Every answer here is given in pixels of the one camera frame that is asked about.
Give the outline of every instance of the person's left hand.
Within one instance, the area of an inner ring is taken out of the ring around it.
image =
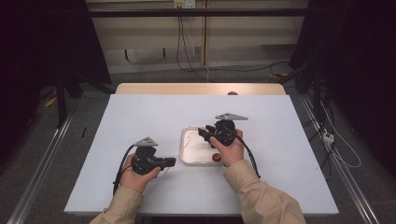
[[[134,172],[132,169],[132,158],[134,157],[134,153],[129,155],[126,158],[126,162],[123,165],[122,169],[125,169],[125,167],[130,166],[127,168],[121,176],[120,180],[120,185],[124,186],[125,188],[128,189],[133,189],[139,193],[143,193],[143,191],[146,188],[146,185],[149,183],[150,180],[154,179],[157,177],[157,175],[160,173],[161,168],[156,167],[154,170],[152,170],[150,173],[146,175],[139,175]]]

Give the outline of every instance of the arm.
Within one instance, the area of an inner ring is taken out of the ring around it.
[[[224,176],[239,199],[245,223],[305,223],[296,200],[260,181],[244,160],[244,147],[237,139],[228,147],[214,137],[210,141],[228,167]]]
[[[133,157],[134,154],[128,156],[124,168],[132,164]],[[146,175],[138,175],[132,170],[132,167],[127,168],[122,173],[120,186],[114,194],[110,206],[90,223],[133,224],[137,211],[143,202],[142,193],[146,185],[150,180],[155,178],[160,171],[160,167],[157,167]]]

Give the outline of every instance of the finger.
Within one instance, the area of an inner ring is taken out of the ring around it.
[[[131,155],[129,155],[126,160],[125,163],[123,165],[123,168],[132,165],[132,159],[134,158],[134,153],[132,153]]]
[[[241,138],[244,137],[244,133],[243,133],[241,130],[239,130],[239,129],[235,129],[235,130],[236,130],[236,134],[237,134],[239,137],[241,137]]]
[[[225,148],[225,146],[218,140],[218,139],[216,139],[215,137],[210,137],[210,143],[215,147],[215,148],[217,148],[218,149],[218,151],[219,151],[219,153],[220,154],[222,154],[222,153],[224,153],[224,148]]]
[[[155,167],[152,171],[150,171],[147,176],[149,179],[156,178],[161,171],[161,167]]]

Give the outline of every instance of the white table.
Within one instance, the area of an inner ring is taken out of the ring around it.
[[[159,143],[156,156],[176,157],[177,163],[149,183],[141,215],[239,216],[224,167],[190,166],[179,159],[182,130],[213,124],[225,112],[248,117],[235,124],[244,131],[262,180],[294,197],[305,215],[338,213],[287,95],[112,95],[64,211],[85,216],[108,207],[123,154],[150,136]]]

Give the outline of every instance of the black controller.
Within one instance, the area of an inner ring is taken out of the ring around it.
[[[146,175],[155,167],[163,170],[165,167],[173,167],[176,158],[156,158],[154,156],[157,149],[154,147],[138,147],[132,159],[132,168],[139,175]]]
[[[206,125],[205,129],[198,128],[198,134],[208,143],[210,143],[210,137],[213,136],[227,147],[236,137],[235,124],[232,120],[222,119],[215,123],[215,127]]]

